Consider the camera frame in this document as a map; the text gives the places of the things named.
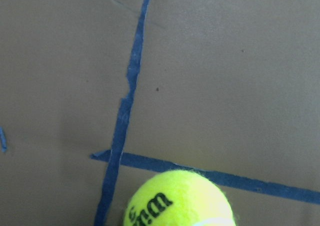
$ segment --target tennis ball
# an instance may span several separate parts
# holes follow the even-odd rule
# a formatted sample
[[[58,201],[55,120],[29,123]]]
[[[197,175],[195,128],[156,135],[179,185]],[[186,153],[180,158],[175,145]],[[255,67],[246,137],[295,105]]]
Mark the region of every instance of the tennis ball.
[[[186,170],[160,173],[131,198],[123,226],[235,226],[221,190]]]

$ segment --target blue line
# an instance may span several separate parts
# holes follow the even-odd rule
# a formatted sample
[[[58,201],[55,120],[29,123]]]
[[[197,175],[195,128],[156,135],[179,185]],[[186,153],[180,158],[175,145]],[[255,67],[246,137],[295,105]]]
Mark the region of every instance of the blue line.
[[[117,115],[115,132],[110,151],[109,164],[105,172],[102,186],[102,195],[96,211],[94,226],[103,226],[114,196],[114,189],[118,178],[120,161],[126,141],[131,108],[134,102],[134,95],[137,87],[138,74],[140,72],[141,57],[144,43],[145,20],[150,0],[143,0],[141,14],[135,32],[134,43],[131,51],[131,58],[127,70],[129,92],[122,98]]]
[[[1,150],[2,152],[6,152],[7,151],[7,140],[6,140],[6,136],[3,132],[2,127],[0,127],[0,141],[1,141]]]
[[[110,150],[92,154],[91,158],[108,162],[110,158]],[[164,172],[173,169],[193,170],[199,172],[201,175],[207,177],[212,182],[218,185],[287,199],[293,199],[302,202],[320,204],[320,192],[318,191],[286,186],[279,183],[264,182],[261,180],[250,179],[247,177],[236,176],[223,172],[201,170],[198,168],[183,166],[173,162],[144,157],[131,153],[123,154],[121,165],[155,172]]]

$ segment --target small blue tape piece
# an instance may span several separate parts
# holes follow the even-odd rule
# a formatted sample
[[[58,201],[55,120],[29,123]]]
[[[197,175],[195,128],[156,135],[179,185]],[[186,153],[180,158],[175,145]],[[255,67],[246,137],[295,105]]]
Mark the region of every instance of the small blue tape piece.
[[[92,154],[91,158],[108,162],[110,159],[110,150],[103,151],[98,154]],[[264,182],[223,172],[205,171],[198,168],[183,166],[173,162],[139,156],[131,153],[123,153],[121,165],[154,172],[165,172],[173,169],[193,170],[199,172],[201,175],[221,186],[233,187],[302,202],[320,204],[320,192],[317,191],[290,187],[279,183]]]
[[[129,92],[125,98],[122,98],[118,111],[115,132],[109,154],[109,163],[103,180],[102,195],[97,207],[94,226],[103,226],[105,224],[115,192],[114,189],[118,178],[119,166],[126,141],[126,132],[128,130],[131,108],[134,102],[134,95],[137,87],[138,74],[141,67],[145,20],[149,1],[150,0],[143,0],[141,14],[135,32],[134,43],[126,75],[129,83]]]
[[[4,134],[4,131],[2,129],[2,127],[0,127],[0,141],[1,141],[1,150],[2,152],[6,152],[7,151],[7,140],[6,140],[6,136]]]

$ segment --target white seam on tennis ball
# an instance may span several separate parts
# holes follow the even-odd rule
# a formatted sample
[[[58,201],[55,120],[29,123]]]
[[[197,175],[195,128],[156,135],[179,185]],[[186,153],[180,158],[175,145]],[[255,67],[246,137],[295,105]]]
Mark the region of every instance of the white seam on tennis ball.
[[[220,223],[222,225],[234,225],[235,224],[235,222],[230,218],[212,217],[212,218],[208,218],[204,221],[197,222],[193,226],[203,226],[208,223]]]

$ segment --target wilson logo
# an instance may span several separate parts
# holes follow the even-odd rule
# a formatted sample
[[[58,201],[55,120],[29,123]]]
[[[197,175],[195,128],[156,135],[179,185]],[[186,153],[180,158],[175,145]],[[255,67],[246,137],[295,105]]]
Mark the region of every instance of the wilson logo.
[[[163,193],[157,193],[154,198],[150,199],[146,205],[146,209],[141,210],[139,215],[135,211],[135,206],[132,206],[129,212],[129,219],[132,226],[146,226],[152,224],[152,221],[159,217],[159,215],[166,210],[167,207],[172,205]]]

